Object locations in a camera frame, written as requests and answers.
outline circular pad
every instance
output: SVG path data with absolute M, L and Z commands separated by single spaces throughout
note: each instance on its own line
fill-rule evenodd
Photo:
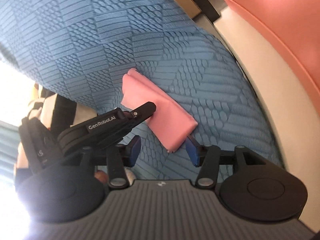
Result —
M 248 184 L 251 195 L 260 199 L 276 199 L 282 196 L 285 189 L 281 182 L 275 179 L 255 179 Z
M 258 222 L 279 222 L 301 214 L 308 194 L 299 179 L 278 167 L 248 167 L 221 184 L 220 197 L 228 210 Z
M 104 199 L 103 184 L 77 166 L 49 167 L 24 181 L 17 193 L 34 220 L 54 223 L 82 218 Z

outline logo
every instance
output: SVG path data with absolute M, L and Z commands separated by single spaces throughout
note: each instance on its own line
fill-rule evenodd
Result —
M 157 184 L 160 187 L 163 187 L 163 186 L 167 185 L 164 181 L 158 182 Z
M 88 126 L 88 129 L 89 130 L 92 130 L 93 128 L 97 128 L 97 127 L 99 127 L 100 125 L 103 125 L 103 124 L 105 124 L 105 123 L 107 123 L 107 122 L 111 122 L 112 120 L 115 120 L 116 119 L 116 117 L 115 116 L 112 116 L 112 117 L 110 117 L 110 118 L 108 118 L 108 119 L 106 119 L 106 120 L 102 120 L 101 122 L 97 122 L 96 124 L 94 124 L 94 125 L 89 125 Z
M 40 150 L 40 151 L 38 152 L 38 156 L 39 156 L 39 157 L 42 157 L 42 156 L 43 156 L 42 150 Z

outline pink chair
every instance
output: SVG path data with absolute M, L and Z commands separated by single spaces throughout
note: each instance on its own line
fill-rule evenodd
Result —
M 280 53 L 320 114 L 320 0 L 225 1 Z

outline blue textured cushion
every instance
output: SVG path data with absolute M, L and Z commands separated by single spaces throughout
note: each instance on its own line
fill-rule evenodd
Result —
M 231 54 L 172 0 L 0 0 L 1 58 L 44 87 L 97 109 L 120 106 L 132 67 L 199 122 L 195 138 L 242 144 L 280 164 L 272 132 Z M 195 180 L 185 148 L 168 154 L 145 124 L 140 178 Z M 220 170 L 219 179 L 232 172 Z

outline pink cloth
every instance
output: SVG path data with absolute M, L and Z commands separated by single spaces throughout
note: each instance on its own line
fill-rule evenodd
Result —
M 157 109 L 146 121 L 147 125 L 169 152 L 175 152 L 198 125 L 196 120 L 134 68 L 123 76 L 122 81 L 121 104 L 135 109 L 148 101 L 155 103 Z

